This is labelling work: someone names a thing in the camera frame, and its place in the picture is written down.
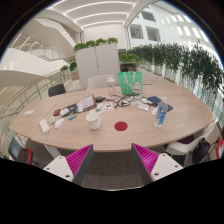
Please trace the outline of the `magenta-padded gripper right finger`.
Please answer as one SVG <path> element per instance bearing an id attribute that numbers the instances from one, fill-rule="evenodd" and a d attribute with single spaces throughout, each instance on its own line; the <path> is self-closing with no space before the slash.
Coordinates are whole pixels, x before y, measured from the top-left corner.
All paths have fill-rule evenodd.
<path id="1" fill-rule="evenodd" d="M 131 154 L 144 185 L 182 169 L 182 166 L 166 153 L 158 154 L 135 143 L 131 144 Z"/>

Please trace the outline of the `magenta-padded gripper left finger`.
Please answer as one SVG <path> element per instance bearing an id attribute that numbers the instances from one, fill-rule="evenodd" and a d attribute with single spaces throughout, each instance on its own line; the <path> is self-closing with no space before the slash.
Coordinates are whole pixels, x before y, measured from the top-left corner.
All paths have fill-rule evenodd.
<path id="1" fill-rule="evenodd" d="M 68 156 L 56 157 L 44 170 L 81 186 L 93 155 L 93 145 L 90 144 Z"/>

